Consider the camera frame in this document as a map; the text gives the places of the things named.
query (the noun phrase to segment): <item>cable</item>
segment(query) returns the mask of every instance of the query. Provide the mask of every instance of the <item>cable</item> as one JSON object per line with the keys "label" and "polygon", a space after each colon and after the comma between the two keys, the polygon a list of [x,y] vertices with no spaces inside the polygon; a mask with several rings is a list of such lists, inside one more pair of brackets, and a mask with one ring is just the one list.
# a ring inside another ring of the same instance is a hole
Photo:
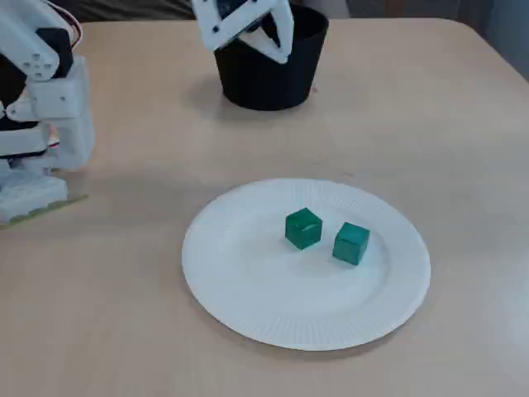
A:
{"label": "cable", "polygon": [[76,17],[74,17],[74,15],[58,6],[57,4],[51,2],[50,0],[41,0],[44,4],[47,4],[48,6],[52,7],[53,9],[55,9],[59,14],[61,14],[62,17],[66,17],[69,19],[69,24],[72,25],[75,30],[77,31],[77,39],[75,39],[75,41],[72,43],[72,50],[75,50],[75,48],[81,44],[81,41],[83,41],[83,37],[84,37],[84,33],[83,33],[83,27],[81,26],[81,24],[79,23],[79,21],[77,20]]}

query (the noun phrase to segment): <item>table surface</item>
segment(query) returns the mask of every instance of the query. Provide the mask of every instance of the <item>table surface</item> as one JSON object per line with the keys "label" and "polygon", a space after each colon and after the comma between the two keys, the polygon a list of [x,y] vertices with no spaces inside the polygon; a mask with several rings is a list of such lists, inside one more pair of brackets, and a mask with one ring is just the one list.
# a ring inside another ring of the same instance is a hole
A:
{"label": "table surface", "polygon": [[[469,28],[331,24],[312,96],[252,112],[221,95],[192,22],[86,26],[98,145],[89,199],[1,232],[9,397],[527,395],[529,85]],[[341,352],[244,339],[185,284],[200,209],[257,179],[333,179],[402,211],[431,288],[394,334]]]}

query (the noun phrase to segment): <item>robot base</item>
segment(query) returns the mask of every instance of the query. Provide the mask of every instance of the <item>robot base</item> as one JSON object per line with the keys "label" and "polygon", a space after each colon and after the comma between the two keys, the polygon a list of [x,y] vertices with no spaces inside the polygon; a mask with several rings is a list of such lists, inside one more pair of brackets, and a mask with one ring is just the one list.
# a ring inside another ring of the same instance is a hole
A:
{"label": "robot base", "polygon": [[22,170],[0,173],[0,225],[67,199],[62,179]]}

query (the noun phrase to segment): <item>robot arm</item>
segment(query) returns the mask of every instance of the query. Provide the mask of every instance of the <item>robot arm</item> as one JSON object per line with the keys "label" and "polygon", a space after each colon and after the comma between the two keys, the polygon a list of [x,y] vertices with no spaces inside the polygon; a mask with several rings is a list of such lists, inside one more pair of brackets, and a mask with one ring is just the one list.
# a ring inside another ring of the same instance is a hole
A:
{"label": "robot arm", "polygon": [[39,122],[31,130],[0,131],[0,155],[8,147],[20,155],[28,141],[32,152],[35,140],[47,142],[51,127],[60,136],[59,147],[22,160],[26,169],[76,170],[91,156],[88,68],[82,56],[72,55],[73,37],[71,26],[45,1],[0,0],[0,54],[27,76],[27,95],[8,105],[5,114],[13,122]]}
{"label": "robot arm", "polygon": [[[206,47],[217,50],[237,37],[280,64],[292,52],[294,19],[288,0],[193,0]],[[276,44],[260,20],[270,15],[277,29]]]}

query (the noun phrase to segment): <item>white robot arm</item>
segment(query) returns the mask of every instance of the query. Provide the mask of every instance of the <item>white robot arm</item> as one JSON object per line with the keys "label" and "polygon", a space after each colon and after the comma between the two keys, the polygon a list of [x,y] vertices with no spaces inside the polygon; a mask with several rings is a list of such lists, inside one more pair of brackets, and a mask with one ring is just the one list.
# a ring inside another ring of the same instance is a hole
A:
{"label": "white robot arm", "polygon": [[[15,102],[0,103],[0,223],[67,199],[65,182],[46,171],[77,170],[92,154],[88,68],[73,55],[74,40],[46,0],[0,0],[0,100],[20,93],[13,79],[25,79],[26,88]],[[60,144],[51,148],[53,129]],[[13,193],[21,184],[24,196]]]}
{"label": "white robot arm", "polygon": [[[193,0],[193,8],[209,50],[217,50],[238,37],[270,59],[287,63],[294,33],[288,0]],[[260,26],[267,15],[274,20],[279,44]]]}

